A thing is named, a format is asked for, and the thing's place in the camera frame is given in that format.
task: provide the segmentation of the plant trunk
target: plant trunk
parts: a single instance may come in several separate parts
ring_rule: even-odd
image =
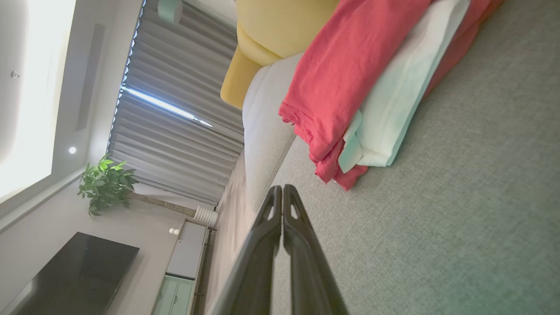
[[[159,200],[153,197],[144,196],[142,194],[137,194],[132,191],[128,193],[127,197],[130,199],[136,199],[136,200],[143,201],[145,203],[149,203],[150,205],[156,205],[167,209],[171,209],[173,211],[181,212],[182,214],[188,215],[190,217],[194,217],[194,215],[197,213],[195,209],[179,206],[174,203],[169,203],[167,201]]]

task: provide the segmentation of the wooden floor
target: wooden floor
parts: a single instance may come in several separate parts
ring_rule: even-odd
[[[237,253],[256,217],[247,205],[244,152],[241,153],[231,174],[217,211],[217,231],[212,233],[213,252],[208,275],[206,311],[210,309],[227,280]]]

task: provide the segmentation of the red cloth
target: red cloth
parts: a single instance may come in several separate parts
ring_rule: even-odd
[[[334,178],[346,191],[367,166],[342,173],[338,156],[342,136],[400,43],[431,0],[341,0],[330,20],[299,61],[278,114],[295,124],[309,145],[315,174]],[[455,66],[470,47],[483,18],[501,1],[471,0],[427,91]]]

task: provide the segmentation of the folded clothing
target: folded clothing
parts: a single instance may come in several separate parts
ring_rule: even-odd
[[[501,1],[472,0],[427,88],[430,91],[466,53],[480,22]],[[350,189],[366,166],[343,173],[342,136],[375,81],[416,25],[429,0],[341,0],[301,58],[278,114],[295,124],[325,183]]]
[[[343,136],[338,157],[343,172],[356,164],[391,165],[468,7],[469,0],[436,0],[412,28]]]

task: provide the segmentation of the plant foliage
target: plant foliage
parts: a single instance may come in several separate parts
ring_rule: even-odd
[[[138,183],[132,176],[133,169],[125,170],[120,164],[108,160],[107,155],[99,160],[95,166],[88,163],[86,171],[80,179],[80,191],[78,195],[82,198],[90,198],[90,216],[99,216],[100,211],[110,206],[124,206],[128,208],[127,194],[134,190],[133,184]]]

